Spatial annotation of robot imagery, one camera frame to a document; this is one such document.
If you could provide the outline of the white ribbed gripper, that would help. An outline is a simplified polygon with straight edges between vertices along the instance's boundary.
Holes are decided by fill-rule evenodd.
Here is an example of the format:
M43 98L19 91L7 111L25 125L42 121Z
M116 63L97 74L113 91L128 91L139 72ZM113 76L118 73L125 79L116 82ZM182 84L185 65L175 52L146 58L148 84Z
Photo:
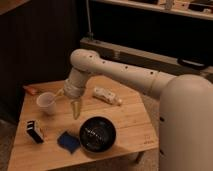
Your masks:
M66 79L64 83L63 89L59 89L57 93L54 95L53 101L56 101L59 97L65 94L70 99L75 99L71 102L73 117L77 119L81 113L81 100L77 99L81 97L86 88L86 81L79 79Z

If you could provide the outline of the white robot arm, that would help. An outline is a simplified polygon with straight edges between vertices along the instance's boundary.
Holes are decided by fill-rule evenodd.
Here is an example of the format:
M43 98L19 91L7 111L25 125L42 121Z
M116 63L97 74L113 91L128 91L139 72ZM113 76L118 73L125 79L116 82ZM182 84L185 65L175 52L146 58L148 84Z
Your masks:
M70 63L61 89L70 99L83 96L91 77L104 75L159 101L159 171L213 171L212 82L104 60L87 49L74 50Z

